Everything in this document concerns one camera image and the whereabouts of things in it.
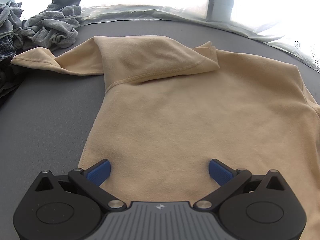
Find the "beige long-sleeve shirt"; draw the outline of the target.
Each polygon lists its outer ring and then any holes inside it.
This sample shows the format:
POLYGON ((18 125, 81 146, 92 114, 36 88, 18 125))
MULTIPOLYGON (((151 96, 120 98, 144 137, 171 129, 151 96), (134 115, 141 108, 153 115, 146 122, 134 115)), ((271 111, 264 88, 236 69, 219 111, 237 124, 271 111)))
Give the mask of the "beige long-sleeve shirt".
POLYGON ((109 193, 194 202, 217 188, 210 159, 255 174, 275 168, 306 211, 302 239, 319 239, 319 105, 296 66, 164 36, 95 36, 60 56, 34 48, 11 63, 104 76, 79 166, 108 159, 109 193))

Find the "dark clothes pile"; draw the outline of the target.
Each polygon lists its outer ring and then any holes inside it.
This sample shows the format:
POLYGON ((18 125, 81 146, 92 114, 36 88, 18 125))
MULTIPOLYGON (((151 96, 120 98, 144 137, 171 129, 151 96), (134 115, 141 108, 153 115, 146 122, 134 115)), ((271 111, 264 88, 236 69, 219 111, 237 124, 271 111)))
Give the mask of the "dark clothes pile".
POLYGON ((16 48, 11 36, 1 38, 1 106, 22 82, 22 70, 11 64, 16 48))

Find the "grey crumpled garment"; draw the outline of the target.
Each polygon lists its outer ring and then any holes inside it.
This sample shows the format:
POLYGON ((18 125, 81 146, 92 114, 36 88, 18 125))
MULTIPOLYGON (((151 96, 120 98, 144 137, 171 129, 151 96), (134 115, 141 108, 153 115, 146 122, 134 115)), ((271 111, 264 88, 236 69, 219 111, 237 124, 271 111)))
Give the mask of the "grey crumpled garment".
POLYGON ((78 36, 81 0, 52 0, 46 10, 21 20, 21 3, 1 4, 1 47, 29 50, 68 48, 78 36))

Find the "white printed backdrop sheet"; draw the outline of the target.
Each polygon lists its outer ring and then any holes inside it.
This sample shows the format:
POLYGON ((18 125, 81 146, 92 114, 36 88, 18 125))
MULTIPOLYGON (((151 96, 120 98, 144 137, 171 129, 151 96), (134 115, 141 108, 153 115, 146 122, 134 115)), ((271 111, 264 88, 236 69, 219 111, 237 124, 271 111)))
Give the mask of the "white printed backdrop sheet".
MULTIPOLYGON (((22 18, 53 0, 13 0, 22 18)), ((82 24, 164 20, 230 31, 280 49, 319 70, 319 0, 81 0, 82 24)))

